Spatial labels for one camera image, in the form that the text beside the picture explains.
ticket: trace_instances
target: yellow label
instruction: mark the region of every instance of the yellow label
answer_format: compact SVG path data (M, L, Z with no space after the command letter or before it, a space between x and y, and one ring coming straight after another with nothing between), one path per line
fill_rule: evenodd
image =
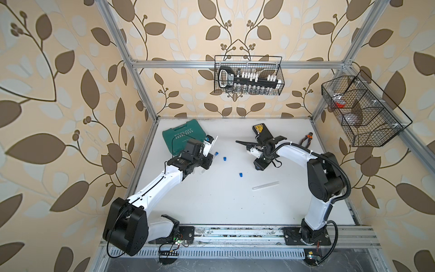
M258 125L256 125L256 126L255 126L255 130L256 130L258 133L261 133L261 132L263 131L263 125L262 125L262 124L258 124Z

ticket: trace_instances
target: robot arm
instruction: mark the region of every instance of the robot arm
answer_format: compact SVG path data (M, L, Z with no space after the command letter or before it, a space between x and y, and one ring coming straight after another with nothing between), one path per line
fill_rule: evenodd
M213 160L209 154L215 139L207 135L204 142L190 139L179 157L167 162L165 169L147 186L126 200L117 198L110 206L103 238L130 256L148 241L168 237L178 221L167 215L148 221L155 205L195 167L208 169Z

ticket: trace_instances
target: brown leaf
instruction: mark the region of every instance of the brown leaf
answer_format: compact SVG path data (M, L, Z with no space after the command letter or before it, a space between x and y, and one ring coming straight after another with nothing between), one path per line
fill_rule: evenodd
M89 70L86 70L83 74L80 89L84 101L94 110L100 102L100 92L98 91L97 83Z
M11 196L0 203L0 228L15 214L22 200L23 194L19 194Z
M121 28L119 31L121 32L124 42L127 43L127 35L125 34L124 28Z
M67 272L73 264L73 260L73 251L69 247L63 246L57 255L54 272Z
M186 112L181 112L181 113L176 114L174 117L177 117L177 118L187 118L187 113Z
M316 82L316 80L319 78L319 73L314 74L310 80L308 80L308 85L313 84L314 82Z
M307 61L323 61L323 58L322 57L314 57L314 58L309 59Z
M435 271L435 261L429 250L423 249L414 255L414 265L418 272Z
M87 257L86 259L84 259L83 261L81 261L76 268L74 269L73 272L85 272L87 265L89 264L89 260L90 257Z
M392 7L401 7L403 5L403 0L390 0L390 5Z
M134 6L130 0L112 0L113 8L127 22L134 19Z
M322 122L325 122L325 119L326 119L326 111L325 110L322 111L322 114L320 117L322 118Z
M0 265L9 261L9 259L14 257L23 247L24 243L22 242L0 245Z
M152 23L147 23L145 25L145 32L149 35L157 36L162 34L165 28L166 28L166 24L152 22Z
M52 212L64 212L77 205L86 195L89 189L89 183L86 181L77 181L66 189L51 206Z
M127 153L131 154L134 148L134 136L131 137L130 142L128 142Z
M353 21L360 17L370 5L370 0L352 0L346 10L346 17Z
M352 38L351 38L351 42L353 42L353 40L355 39L356 35L358 34L359 28L355 28L353 34L352 34Z
M199 11L202 16L212 20L216 17L216 5L210 0L198 0Z
M221 27L220 26L211 26L208 31L207 34L205 34L205 39L206 40L215 40L219 37L219 35L221 34Z
M414 65L425 76L435 74L435 57L419 52L414 53Z
M198 73L207 80L214 80L214 75L208 70L199 70Z
M99 42L101 45L109 46L110 38L107 32L101 27L96 27L90 30L92 32L93 37Z
M178 109L179 107L182 107L183 104L178 104L178 103L169 103L168 107L171 109Z
M107 189L106 195L104 196L103 204L101 205L102 207L104 207L107 204L109 204L110 200L112 200L113 195L115 194L115 191L116 191L116 186L114 184L112 184Z
M119 145L108 144L107 150L109 151L109 156L111 156L115 162L120 162L122 160L122 150Z
M334 31L335 25L331 22L318 22L313 24L314 31L319 35L328 35Z
M20 161L44 165L59 158L65 148L64 142L58 137L38 133L18 141L5 154Z
M233 111L232 107L226 107L225 109L222 110L222 115L224 117L227 117L228 115L231 114L232 111Z
M54 60L57 71L61 74L68 73L73 67L74 58L75 54L73 50L59 54Z
M53 28L47 14L42 14L39 16L39 18L36 20L35 28L36 33L41 40L46 40L48 37L50 37Z
M270 0L266 3L263 9L263 16L266 19L272 19L277 16L278 12L281 10L284 0Z
M168 96L169 96L169 97L176 97L176 96L178 96L178 94L179 94L178 91L173 91L173 92L170 92L170 93L168 94Z
M294 115L287 113L287 112L283 112L281 113L281 119L288 119L288 118L292 118L294 117Z
M269 61L269 55L262 56L258 61Z
M374 176L378 173L381 166L381 157L370 157L363 164L361 164L361 172L368 177Z
M435 141L429 143L428 148L435 154Z
M370 71L370 69L366 66L361 66L359 69L361 71L363 71L361 73L362 78L364 78L367 81L367 83L371 83L371 71Z
M338 147L340 148L340 151L344 156L348 154L348 146L341 137L340 140L338 140Z
M386 28L380 29L376 31L375 34L373 34L373 36L368 41L368 44L371 47L381 46L388 41L388 39L391 37L392 34L393 31L390 29L386 29Z
M263 70L258 75L258 78L267 78L269 75L273 75L275 73L275 70Z
M292 91L291 94L292 94L294 97L302 97L302 93L301 93L300 91Z
M212 103L204 103L204 107L212 112L217 112L219 110L218 107Z
M158 84L160 85L164 84L163 79L157 73L154 73L154 79L157 81Z
M21 115L21 105L11 100L0 101L0 128L14 122Z
M290 104L286 104L287 107L291 108L291 109L298 109L300 108L302 105L301 103L290 103Z
M362 188L362 194L364 195L365 199L367 200L367 202L370 205L372 205L373 207L379 209L378 201L376 200L375 195L373 194L373 192L370 190L369 187L364 186Z
M414 185L400 183L396 186L396 191L409 207L428 215L435 215L435 201Z
M402 264L399 261L393 260L393 264L397 272L411 272L411 270L406 265Z
M242 117L244 117L246 115L246 110L242 107L237 107L236 112L239 116L242 116Z
M211 95L221 95L223 93L223 91L221 89L216 89L214 91L212 91L210 94Z
M368 158L371 157L373 148L360 147L355 152L355 162L359 165L363 164Z
M103 166L104 172L108 175L115 174L118 169L118 165L109 155L101 155L101 165Z
M109 72L107 73L107 80L109 80L109 82L114 81L116 78L117 72L118 72L118 66L116 64L110 66Z
M257 36L262 40L271 40L272 39L271 31L267 26L258 26Z
M127 70L125 69L125 67L121 67L121 76L122 76L122 81L124 81L124 85L127 86Z
M253 111L253 112L260 111L264 108L265 105L266 105L265 102L254 104L251 107L251 111Z
M384 99L387 104L395 109L399 105L406 94L406 84L402 75L399 71L396 71L394 75L390 78L385 87L382 99Z
M143 110L144 110L144 104L142 103L141 100L139 100L138 102L136 102L136 108L137 108L139 111L143 111Z
M125 107L122 98L118 100L118 105L116 105L115 119L118 127L122 127L122 125L124 125Z

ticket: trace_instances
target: green toolbox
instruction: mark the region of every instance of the green toolbox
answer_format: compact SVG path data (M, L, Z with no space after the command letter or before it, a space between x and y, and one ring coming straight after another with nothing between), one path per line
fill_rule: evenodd
M187 121L176 128L165 130L162 132L162 135L169 152L173 156L177 156L184 149L189 139L193 138L202 142L206 136L204 130L202 130L195 119Z

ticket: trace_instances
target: pliers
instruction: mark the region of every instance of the pliers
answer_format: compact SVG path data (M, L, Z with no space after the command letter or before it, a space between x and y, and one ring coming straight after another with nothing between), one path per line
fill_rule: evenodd
M310 146L310 144L311 144L311 140L312 140L312 139L313 139L313 133L310 132L310 133L308 133L307 135L305 135L305 137L303 137L303 138L301 139L301 141L299 142L299 145L302 145L302 144L304 143L305 140L308 140L308 141L307 141L307 145L305 146L306 148L308 148L308 147Z

